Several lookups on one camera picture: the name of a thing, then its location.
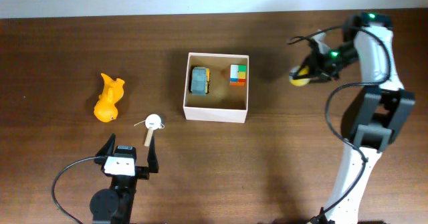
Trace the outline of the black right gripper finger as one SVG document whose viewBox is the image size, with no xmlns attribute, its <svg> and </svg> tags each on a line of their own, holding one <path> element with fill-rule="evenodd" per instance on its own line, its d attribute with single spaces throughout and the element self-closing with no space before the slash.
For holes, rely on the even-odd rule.
<svg viewBox="0 0 428 224">
<path fill-rule="evenodd" d="M 289 77 L 291 78 L 315 78 L 316 75 L 316 60 L 305 58 L 300 66 L 290 70 Z"/>
<path fill-rule="evenodd" d="M 327 83 L 336 80 L 335 77 L 331 76 L 312 76 L 310 78 L 309 83 L 310 84 L 321 84 L 321 83 Z"/>
</svg>

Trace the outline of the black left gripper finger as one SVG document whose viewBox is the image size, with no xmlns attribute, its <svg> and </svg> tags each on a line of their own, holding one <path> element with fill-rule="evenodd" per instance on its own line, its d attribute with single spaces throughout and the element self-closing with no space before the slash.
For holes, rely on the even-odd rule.
<svg viewBox="0 0 428 224">
<path fill-rule="evenodd" d="M 150 173 L 158 173 L 159 171 L 159 165 L 158 160 L 156 157 L 156 150 L 155 150 L 155 140 L 154 136 L 151 137 L 149 150 L 148 150 L 148 156 L 147 156 L 147 162 L 148 162 L 148 169 Z"/>
<path fill-rule="evenodd" d="M 112 156 L 114 145 L 115 145 L 116 135 L 111 134 L 110 138 L 107 140 L 106 144 L 96 153 L 96 156 Z"/>
</svg>

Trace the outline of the yellow grey ball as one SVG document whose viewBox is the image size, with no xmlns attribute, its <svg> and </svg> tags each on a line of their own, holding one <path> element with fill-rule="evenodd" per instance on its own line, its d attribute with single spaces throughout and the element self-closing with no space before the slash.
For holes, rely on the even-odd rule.
<svg viewBox="0 0 428 224">
<path fill-rule="evenodd" d="M 290 83 L 297 87 L 305 86 L 310 82 L 310 78 L 300 78 L 300 76 L 304 76 L 309 73 L 309 67 L 306 66 L 298 72 L 299 69 L 300 69 L 299 66 L 295 66 L 290 70 L 290 74 L 289 74 Z M 294 74 L 297 74 L 297 77 L 298 77 L 297 79 L 293 78 Z"/>
</svg>

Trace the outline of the white wooden paddle toy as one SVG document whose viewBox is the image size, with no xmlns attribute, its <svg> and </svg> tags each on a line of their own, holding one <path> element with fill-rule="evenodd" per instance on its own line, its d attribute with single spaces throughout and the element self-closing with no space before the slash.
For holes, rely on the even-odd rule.
<svg viewBox="0 0 428 224">
<path fill-rule="evenodd" d="M 144 146 L 149 147 L 155 130 L 163 129 L 165 125 L 162 122 L 161 117 L 158 114 L 150 114 L 145 120 L 137 122 L 134 126 L 144 124 L 147 128 L 146 138 L 144 140 Z"/>
</svg>

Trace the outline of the orange rubber fish toy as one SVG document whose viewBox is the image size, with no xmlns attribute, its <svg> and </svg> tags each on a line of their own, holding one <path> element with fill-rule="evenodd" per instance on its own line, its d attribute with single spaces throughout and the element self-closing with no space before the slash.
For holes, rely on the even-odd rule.
<svg viewBox="0 0 428 224">
<path fill-rule="evenodd" d="M 124 95 L 125 81 L 120 78 L 113 80 L 104 73 L 100 75 L 103 79 L 104 87 L 94 107 L 94 115 L 101 122 L 110 122 L 118 117 L 116 103 L 119 102 Z"/>
</svg>

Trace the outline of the colourful puzzle cube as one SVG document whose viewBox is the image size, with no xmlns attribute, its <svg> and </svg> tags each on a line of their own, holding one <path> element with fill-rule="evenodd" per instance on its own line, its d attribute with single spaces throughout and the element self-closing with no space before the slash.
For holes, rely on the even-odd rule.
<svg viewBox="0 0 428 224">
<path fill-rule="evenodd" d="M 246 65 L 231 65 L 229 84 L 231 86 L 244 86 L 247 81 L 247 66 Z"/>
</svg>

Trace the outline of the yellow grey toy truck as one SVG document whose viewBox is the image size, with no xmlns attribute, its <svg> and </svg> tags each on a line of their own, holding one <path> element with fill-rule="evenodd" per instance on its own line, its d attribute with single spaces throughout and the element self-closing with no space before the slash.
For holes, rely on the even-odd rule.
<svg viewBox="0 0 428 224">
<path fill-rule="evenodd" d="M 191 93 L 196 96 L 206 96 L 210 90 L 211 72 L 206 67 L 194 67 L 191 73 Z"/>
</svg>

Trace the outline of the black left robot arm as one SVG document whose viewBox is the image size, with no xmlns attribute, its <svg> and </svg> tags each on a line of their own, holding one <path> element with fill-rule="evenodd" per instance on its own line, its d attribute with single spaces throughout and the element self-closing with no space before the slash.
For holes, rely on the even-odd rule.
<svg viewBox="0 0 428 224">
<path fill-rule="evenodd" d="M 115 140 L 112 134 L 95 155 L 94 162 L 111 178 L 111 183 L 90 201 L 93 223 L 130 223 L 137 181 L 148 180 L 151 173 L 159 171 L 154 138 L 149 143 L 147 166 L 136 165 L 135 147 L 116 146 Z"/>
</svg>

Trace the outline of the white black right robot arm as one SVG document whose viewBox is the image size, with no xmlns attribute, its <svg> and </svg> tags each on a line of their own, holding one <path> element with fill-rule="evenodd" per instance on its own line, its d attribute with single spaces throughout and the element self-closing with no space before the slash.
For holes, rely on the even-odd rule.
<svg viewBox="0 0 428 224">
<path fill-rule="evenodd" d="M 290 71 L 290 83 L 339 79 L 344 68 L 359 62 L 361 91 L 342 116 L 340 130 L 330 118 L 330 103 L 324 109 L 326 123 L 344 144 L 342 160 L 332 193 L 310 223 L 358 223 L 358 210 L 370 174 L 385 149 L 394 143 L 413 106 L 415 95 L 405 90 L 393 56 L 393 24 L 387 15 L 361 12 L 339 27 L 343 42 L 328 47 L 326 29 L 307 36 L 294 36 L 289 44 L 307 41 L 310 54 Z"/>
</svg>

